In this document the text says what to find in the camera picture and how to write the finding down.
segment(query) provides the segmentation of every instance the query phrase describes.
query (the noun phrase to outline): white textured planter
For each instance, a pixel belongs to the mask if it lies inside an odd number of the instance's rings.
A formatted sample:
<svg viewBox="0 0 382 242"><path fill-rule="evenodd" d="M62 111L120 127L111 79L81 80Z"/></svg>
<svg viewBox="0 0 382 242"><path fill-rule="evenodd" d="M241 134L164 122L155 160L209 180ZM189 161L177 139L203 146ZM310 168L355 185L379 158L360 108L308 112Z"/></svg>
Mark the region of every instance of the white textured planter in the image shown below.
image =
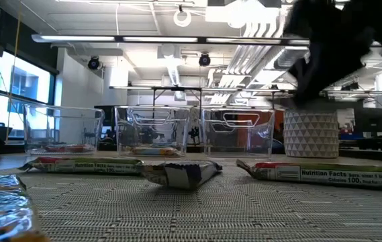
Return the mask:
<svg viewBox="0 0 382 242"><path fill-rule="evenodd" d="M287 110L283 137L289 157L337 158L337 113Z"/></svg>

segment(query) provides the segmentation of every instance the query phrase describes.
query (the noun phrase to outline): woven placemat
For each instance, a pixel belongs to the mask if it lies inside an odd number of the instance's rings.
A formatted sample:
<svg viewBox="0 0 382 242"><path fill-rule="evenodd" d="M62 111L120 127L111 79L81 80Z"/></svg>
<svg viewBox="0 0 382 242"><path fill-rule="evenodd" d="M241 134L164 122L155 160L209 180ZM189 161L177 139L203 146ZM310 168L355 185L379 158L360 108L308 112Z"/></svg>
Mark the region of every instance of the woven placemat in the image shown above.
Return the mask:
<svg viewBox="0 0 382 242"><path fill-rule="evenodd" d="M195 192L142 177L17 173L53 241L382 242L382 191L224 172Z"/></svg>

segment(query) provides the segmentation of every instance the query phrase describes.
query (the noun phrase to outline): security camera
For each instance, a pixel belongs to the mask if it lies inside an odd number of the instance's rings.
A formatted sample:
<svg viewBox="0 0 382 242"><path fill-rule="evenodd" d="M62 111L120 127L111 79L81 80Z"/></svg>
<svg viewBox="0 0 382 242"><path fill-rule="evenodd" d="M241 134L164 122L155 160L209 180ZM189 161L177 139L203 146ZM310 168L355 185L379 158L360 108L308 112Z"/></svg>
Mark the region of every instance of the security camera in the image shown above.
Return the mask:
<svg viewBox="0 0 382 242"><path fill-rule="evenodd" d="M199 57L199 65L201 67L206 67L208 65L210 65L210 57L209 57L209 54L208 53L202 53L201 54L201 57Z"/></svg>
<svg viewBox="0 0 382 242"><path fill-rule="evenodd" d="M88 68L90 70L96 71L101 68L101 64L99 62L99 56L92 56L91 60L88 62Z"/></svg>

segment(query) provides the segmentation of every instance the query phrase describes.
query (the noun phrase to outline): ceiling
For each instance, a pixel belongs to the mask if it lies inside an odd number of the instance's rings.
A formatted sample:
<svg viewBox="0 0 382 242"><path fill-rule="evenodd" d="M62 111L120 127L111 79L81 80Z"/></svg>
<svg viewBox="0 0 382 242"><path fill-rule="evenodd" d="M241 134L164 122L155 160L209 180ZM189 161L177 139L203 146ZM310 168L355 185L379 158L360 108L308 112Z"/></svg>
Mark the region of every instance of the ceiling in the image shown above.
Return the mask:
<svg viewBox="0 0 382 242"><path fill-rule="evenodd" d="M94 5L88 3L60 2L56 0L0 0L0 7L11 15L22 14L22 21L41 34L85 34L85 35L163 35L163 36L243 36L244 29L231 28L227 23L206 22L201 14L191 14L192 20L187 27L179 27L173 21L177 7L153 5ZM203 13L207 0L194 0L192 10ZM82 44L76 48L102 49L121 48L134 66L133 81L161 79L167 75L164 66L157 65L156 44ZM207 77L209 67L200 67L198 60L202 52L208 52L211 66L228 65L237 46L220 45L182 45L182 65L178 67L180 75ZM364 89L374 88L374 75L382 71L382 57L379 50L366 58L367 67L356 75ZM89 59L88 54L79 55ZM114 65L117 57L105 56L101 59L107 66ZM294 82L288 75L280 76L280 81Z"/></svg>

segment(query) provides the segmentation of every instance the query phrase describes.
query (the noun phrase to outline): clear plastic bin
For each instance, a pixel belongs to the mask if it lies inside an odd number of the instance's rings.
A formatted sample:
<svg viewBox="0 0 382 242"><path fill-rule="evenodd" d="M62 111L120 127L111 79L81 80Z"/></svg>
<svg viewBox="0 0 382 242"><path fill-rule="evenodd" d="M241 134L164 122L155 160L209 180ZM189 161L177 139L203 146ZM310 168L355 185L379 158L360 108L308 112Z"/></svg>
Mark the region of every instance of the clear plastic bin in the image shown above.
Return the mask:
<svg viewBox="0 0 382 242"><path fill-rule="evenodd" d="M97 150L104 111L25 105L25 151L31 155L82 155Z"/></svg>
<svg viewBox="0 0 382 242"><path fill-rule="evenodd" d="M202 122L204 153L209 157L271 156L274 110L204 109Z"/></svg>
<svg viewBox="0 0 382 242"><path fill-rule="evenodd" d="M115 116L119 155L185 155L189 109L118 106Z"/></svg>

